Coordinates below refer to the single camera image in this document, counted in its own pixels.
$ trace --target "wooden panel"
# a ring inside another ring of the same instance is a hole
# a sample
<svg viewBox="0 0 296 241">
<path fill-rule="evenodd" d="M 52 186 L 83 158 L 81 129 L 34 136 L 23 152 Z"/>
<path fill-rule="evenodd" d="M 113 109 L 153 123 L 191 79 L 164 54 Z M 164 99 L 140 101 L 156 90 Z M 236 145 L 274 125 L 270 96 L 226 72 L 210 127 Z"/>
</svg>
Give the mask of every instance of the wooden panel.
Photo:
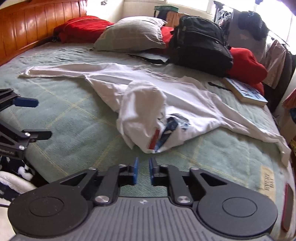
<svg viewBox="0 0 296 241">
<path fill-rule="evenodd" d="M 54 7 L 56 12 L 56 26 L 59 26 L 65 22 L 64 5 L 63 3 L 55 3 Z"/>
<path fill-rule="evenodd" d="M 45 5 L 46 19 L 47 19 L 47 36 L 52 36 L 54 28 L 57 26 L 55 19 L 54 4 Z"/>
<path fill-rule="evenodd" d="M 1 23 L 1 19 L 3 18 L 4 18 L 4 14 L 1 14 L 0 23 Z M 0 24 L 0 58 L 4 58 L 6 56 L 5 48 L 4 48 L 4 40 L 3 40 L 3 29 L 4 29 L 4 26 Z"/>
<path fill-rule="evenodd" d="M 12 14 L 5 16 L 5 18 L 1 20 L 1 23 L 4 24 L 4 30 L 3 30 L 4 48 L 5 48 L 6 56 L 8 56 L 17 50 L 17 46 L 15 42 L 15 26 L 13 24 Z"/>
<path fill-rule="evenodd" d="M 72 13 L 72 4 L 70 2 L 64 2 L 64 13 L 65 13 L 65 22 L 73 18 Z"/>
<path fill-rule="evenodd" d="M 38 40 L 47 37 L 45 6 L 35 7 Z"/>
<path fill-rule="evenodd" d="M 85 0 L 28 0 L 0 9 L 0 66 L 49 42 L 59 24 L 85 15 Z"/>
<path fill-rule="evenodd" d="M 28 44 L 38 40 L 35 8 L 25 9 L 25 21 Z"/>
<path fill-rule="evenodd" d="M 80 10 L 79 10 L 78 2 L 72 2 L 72 12 L 73 12 L 73 18 L 80 17 Z"/>
</svg>

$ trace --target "smartphone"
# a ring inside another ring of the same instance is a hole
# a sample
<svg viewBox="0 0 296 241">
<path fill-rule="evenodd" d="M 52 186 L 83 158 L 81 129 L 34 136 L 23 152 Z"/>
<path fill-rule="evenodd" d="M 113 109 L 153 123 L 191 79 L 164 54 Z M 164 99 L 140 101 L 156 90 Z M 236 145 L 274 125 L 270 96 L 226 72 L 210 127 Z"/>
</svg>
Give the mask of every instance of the smartphone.
<svg viewBox="0 0 296 241">
<path fill-rule="evenodd" d="M 294 200 L 293 190 L 291 186 L 288 183 L 286 183 L 285 203 L 284 203 L 283 216 L 281 218 L 281 227 L 286 232 L 288 232 L 290 228 L 290 223 L 292 219 L 293 200 Z"/>
</svg>

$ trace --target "mattress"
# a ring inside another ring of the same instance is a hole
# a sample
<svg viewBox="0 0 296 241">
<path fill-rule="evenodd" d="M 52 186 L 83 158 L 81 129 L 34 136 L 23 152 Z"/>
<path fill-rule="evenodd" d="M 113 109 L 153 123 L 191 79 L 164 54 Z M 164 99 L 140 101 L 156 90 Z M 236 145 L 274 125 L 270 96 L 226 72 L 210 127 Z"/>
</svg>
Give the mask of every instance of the mattress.
<svg viewBox="0 0 296 241">
<path fill-rule="evenodd" d="M 159 164 L 172 164 L 184 171 L 199 167 L 269 196 L 279 212 L 272 237 L 291 239 L 296 223 L 295 200 L 290 230 L 281 231 L 280 223 L 285 185 L 289 183 L 295 193 L 295 183 L 291 165 L 288 168 L 282 165 L 276 144 L 218 128 L 169 151 L 145 154 L 137 146 L 131 150 L 125 144 L 115 126 L 117 113 L 83 79 L 18 77 L 33 65 L 107 62 L 144 65 L 144 68 L 164 75 L 197 79 L 258 127 L 278 132 L 267 107 L 242 104 L 231 92 L 208 84 L 211 81 L 223 85 L 218 77 L 172 64 L 149 64 L 124 53 L 91 51 L 91 47 L 88 44 L 48 43 L 0 67 L 1 88 L 13 88 L 23 97 L 39 100 L 37 108 L 11 106 L 0 112 L 0 118 L 19 130 L 50 129 L 53 132 L 49 140 L 30 144 L 26 152 L 29 162 L 47 181 L 88 167 L 106 170 L 115 164 L 133 163 L 139 157 L 138 185 L 123 187 L 121 195 L 165 196 L 165 188 L 150 185 L 148 159 L 153 156 Z"/>
</svg>

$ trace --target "bed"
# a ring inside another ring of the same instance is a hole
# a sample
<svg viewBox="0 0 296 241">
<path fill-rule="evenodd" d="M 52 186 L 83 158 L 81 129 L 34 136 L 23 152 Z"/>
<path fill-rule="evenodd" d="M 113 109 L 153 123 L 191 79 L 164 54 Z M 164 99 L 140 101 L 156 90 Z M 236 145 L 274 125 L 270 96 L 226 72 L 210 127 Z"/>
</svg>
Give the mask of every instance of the bed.
<svg viewBox="0 0 296 241">
<path fill-rule="evenodd" d="M 91 51 L 90 44 L 46 43 L 54 27 L 86 15 L 85 5 L 83 0 L 32 0 L 0 10 L 0 65 L 6 63 L 0 67 L 0 88 L 13 88 L 16 93 L 37 98 L 40 103 L 33 109 L 11 106 L 0 112 L 0 118 L 17 129 L 53 132 L 49 140 L 29 145 L 26 157 L 31 165 L 52 182 L 88 167 L 106 170 L 111 165 L 133 163 L 139 157 L 139 184 L 121 190 L 122 195 L 132 196 L 166 194 L 164 188 L 150 185 L 148 159 L 151 156 L 160 164 L 172 164 L 180 170 L 200 167 L 269 196 L 279 211 L 272 237 L 291 240 L 296 226 L 295 200 L 287 233 L 281 231 L 281 217 L 285 184 L 289 183 L 295 193 L 295 182 L 291 165 L 288 168 L 282 165 L 276 144 L 218 128 L 169 151 L 145 154 L 138 147 L 129 149 L 116 129 L 117 114 L 83 79 L 18 77 L 33 65 L 81 62 L 144 65 L 174 77 L 193 77 L 258 127 L 278 132 L 267 107 L 242 104 L 232 93 L 208 85 L 208 81 L 222 85 L 218 77 L 171 64 L 149 64 L 124 53 Z"/>
</svg>

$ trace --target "circular cover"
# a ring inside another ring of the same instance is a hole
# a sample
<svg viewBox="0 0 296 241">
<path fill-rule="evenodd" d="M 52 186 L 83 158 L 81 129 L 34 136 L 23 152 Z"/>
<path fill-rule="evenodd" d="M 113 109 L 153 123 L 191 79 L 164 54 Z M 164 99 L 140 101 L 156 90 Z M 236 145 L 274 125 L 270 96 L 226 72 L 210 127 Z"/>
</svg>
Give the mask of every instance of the circular cover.
<svg viewBox="0 0 296 241">
<path fill-rule="evenodd" d="M 8 218 L 16 232 L 48 238 L 75 229 L 88 212 L 87 201 L 75 187 L 48 185 L 16 198 L 8 209 Z"/>
<path fill-rule="evenodd" d="M 277 208 L 266 196 L 227 185 L 207 192 L 197 206 L 206 225 L 232 237 L 251 237 L 270 232 L 277 219 Z"/>
</svg>

